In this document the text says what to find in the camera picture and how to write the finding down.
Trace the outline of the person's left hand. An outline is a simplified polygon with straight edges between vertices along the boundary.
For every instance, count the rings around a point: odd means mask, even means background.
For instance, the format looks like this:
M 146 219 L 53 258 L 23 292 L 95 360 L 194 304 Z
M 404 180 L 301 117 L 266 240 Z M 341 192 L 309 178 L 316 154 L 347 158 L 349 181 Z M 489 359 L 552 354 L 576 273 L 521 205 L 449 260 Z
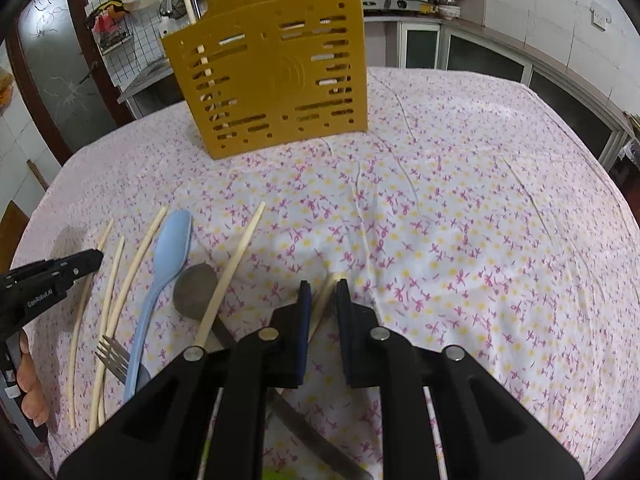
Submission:
M 35 427 L 44 425 L 49 418 L 49 409 L 44 398 L 42 385 L 37 376 L 36 367 L 29 351 L 28 338 L 24 330 L 18 340 L 21 351 L 21 363 L 17 369 L 17 385 L 24 392 L 21 404 L 22 412 Z

